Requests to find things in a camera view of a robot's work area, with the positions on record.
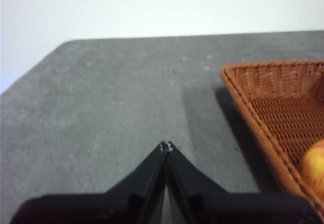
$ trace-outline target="black plastic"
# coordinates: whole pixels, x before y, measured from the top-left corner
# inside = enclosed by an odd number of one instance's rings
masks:
[[[171,142],[160,143],[108,192],[32,199],[11,223],[160,223],[166,185],[175,223],[321,223],[301,197],[228,193]]]

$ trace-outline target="table surface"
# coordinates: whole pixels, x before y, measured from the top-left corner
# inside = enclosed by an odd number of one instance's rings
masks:
[[[106,191],[163,139],[230,192],[277,191],[220,69],[323,58],[324,31],[60,45],[1,97],[1,223],[29,198]]]

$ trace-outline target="basket rim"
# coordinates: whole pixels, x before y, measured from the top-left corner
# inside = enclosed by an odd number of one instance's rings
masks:
[[[223,70],[229,70],[233,68],[249,68],[249,67],[288,67],[288,66],[300,66],[300,65],[324,65],[323,59],[317,60],[269,60],[269,61],[251,61],[241,63],[230,63],[224,65],[221,68]]]
[[[317,195],[313,190],[308,187],[303,179],[301,178],[296,167],[289,161],[288,156],[283,152],[282,147],[279,145],[278,141],[271,135],[268,126],[260,119],[256,111],[254,110],[251,102],[246,98],[241,86],[236,82],[234,76],[230,75],[228,72],[234,68],[247,68],[247,67],[269,67],[269,66],[299,66],[299,65],[324,65],[324,60],[282,60],[282,61],[262,61],[262,62],[242,62],[242,63],[231,63],[222,67],[220,75],[224,81],[226,87],[228,88],[233,100],[237,103],[239,111],[242,113],[243,117],[247,120],[247,124],[250,129],[256,134],[256,128],[260,130],[257,134],[262,134],[263,138],[266,138],[264,142],[257,140],[257,144],[260,148],[264,149],[265,145],[272,146],[273,152],[279,159],[276,163],[275,168],[276,174],[283,180],[287,179],[288,176],[284,176],[279,172],[278,168],[285,168],[286,172],[290,175],[290,181],[295,183],[298,187],[298,192],[300,195],[308,199],[312,206],[316,209],[317,213],[320,215],[322,221],[324,222],[324,204],[319,200]]]

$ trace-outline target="wicker basket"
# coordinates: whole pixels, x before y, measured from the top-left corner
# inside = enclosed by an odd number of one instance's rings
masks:
[[[308,199],[324,222],[324,203],[298,172],[324,138],[324,61],[235,63],[221,76],[280,188]]]

